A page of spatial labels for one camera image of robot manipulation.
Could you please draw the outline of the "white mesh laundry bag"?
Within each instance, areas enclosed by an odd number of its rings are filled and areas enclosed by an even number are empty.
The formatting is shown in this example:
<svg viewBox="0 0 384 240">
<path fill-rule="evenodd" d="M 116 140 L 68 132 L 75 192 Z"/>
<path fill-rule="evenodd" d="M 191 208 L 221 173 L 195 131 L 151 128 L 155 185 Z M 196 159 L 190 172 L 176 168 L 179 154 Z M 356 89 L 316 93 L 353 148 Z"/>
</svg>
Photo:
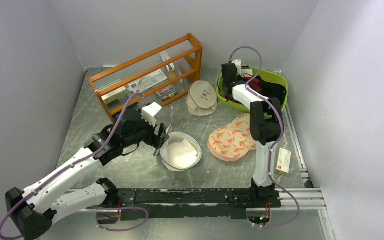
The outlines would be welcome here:
<svg viewBox="0 0 384 240">
<path fill-rule="evenodd" d="M 160 148 L 162 163 L 169 171 L 186 171 L 199 163 L 202 149 L 197 140 L 183 132 L 171 132 Z"/>
</svg>

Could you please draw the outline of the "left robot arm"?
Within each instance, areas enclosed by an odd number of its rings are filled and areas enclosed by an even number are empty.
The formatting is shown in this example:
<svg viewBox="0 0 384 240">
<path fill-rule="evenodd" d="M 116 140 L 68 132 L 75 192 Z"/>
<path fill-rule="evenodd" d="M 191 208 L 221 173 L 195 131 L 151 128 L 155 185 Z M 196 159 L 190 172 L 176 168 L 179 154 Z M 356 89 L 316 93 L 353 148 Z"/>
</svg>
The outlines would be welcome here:
<svg viewBox="0 0 384 240">
<path fill-rule="evenodd" d="M 159 150 L 168 139 L 166 126 L 157 125 L 161 109 L 153 103 L 140 110 L 123 110 L 115 124 L 93 135 L 70 160 L 48 176 L 24 189 L 10 189 L 5 194 L 8 218 L 20 231 L 20 237 L 35 240 L 56 222 L 86 208 L 119 207 L 119 190 L 107 178 L 74 192 L 69 189 L 115 158 L 126 156 L 128 147 L 138 148 L 145 143 Z"/>
</svg>

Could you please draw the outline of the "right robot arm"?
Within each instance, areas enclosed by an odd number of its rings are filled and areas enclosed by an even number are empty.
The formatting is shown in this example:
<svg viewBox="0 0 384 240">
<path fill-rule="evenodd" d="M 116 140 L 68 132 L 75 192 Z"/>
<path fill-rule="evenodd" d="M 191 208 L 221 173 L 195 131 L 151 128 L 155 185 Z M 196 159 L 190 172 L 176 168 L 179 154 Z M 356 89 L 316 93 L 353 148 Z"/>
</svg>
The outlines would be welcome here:
<svg viewBox="0 0 384 240">
<path fill-rule="evenodd" d="M 235 100 L 249 109 L 250 133 L 256 141 L 256 164 L 252 178 L 250 202 L 262 207 L 275 195 L 273 177 L 276 148 L 284 135 L 282 105 L 277 98 L 268 98 L 240 80 L 234 63 L 221 65 L 222 89 L 228 100 Z"/>
</svg>

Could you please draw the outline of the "white bra pad insert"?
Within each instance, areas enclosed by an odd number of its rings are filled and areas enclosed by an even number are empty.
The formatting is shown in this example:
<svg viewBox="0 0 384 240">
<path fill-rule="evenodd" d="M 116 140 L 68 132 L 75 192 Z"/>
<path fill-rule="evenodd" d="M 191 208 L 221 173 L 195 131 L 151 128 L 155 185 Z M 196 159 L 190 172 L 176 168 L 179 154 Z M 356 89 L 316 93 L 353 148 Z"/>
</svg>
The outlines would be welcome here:
<svg viewBox="0 0 384 240">
<path fill-rule="evenodd" d="M 199 153 L 188 139 L 166 142 L 160 150 L 163 164 L 172 172 L 182 172 L 196 165 Z"/>
</svg>

